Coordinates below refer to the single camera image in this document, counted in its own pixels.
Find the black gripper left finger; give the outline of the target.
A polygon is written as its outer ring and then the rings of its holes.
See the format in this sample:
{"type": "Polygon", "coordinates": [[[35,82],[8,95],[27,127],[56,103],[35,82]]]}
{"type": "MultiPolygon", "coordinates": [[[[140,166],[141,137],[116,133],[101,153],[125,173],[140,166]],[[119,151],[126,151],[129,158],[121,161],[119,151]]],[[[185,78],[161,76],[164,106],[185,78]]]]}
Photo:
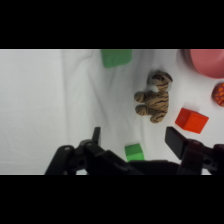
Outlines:
{"type": "Polygon", "coordinates": [[[92,135],[92,142],[100,146],[101,145],[101,128],[100,127],[95,127],[92,135]]]}

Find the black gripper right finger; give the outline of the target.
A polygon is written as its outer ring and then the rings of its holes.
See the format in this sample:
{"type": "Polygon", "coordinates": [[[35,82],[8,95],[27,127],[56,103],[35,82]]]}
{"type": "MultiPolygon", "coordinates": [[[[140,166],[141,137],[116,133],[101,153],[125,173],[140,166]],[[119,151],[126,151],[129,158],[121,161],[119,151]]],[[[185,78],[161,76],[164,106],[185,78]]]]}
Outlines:
{"type": "Polygon", "coordinates": [[[180,132],[174,127],[167,127],[165,132],[165,143],[176,155],[178,159],[182,159],[185,148],[188,144],[188,139],[185,138],[180,132]]]}

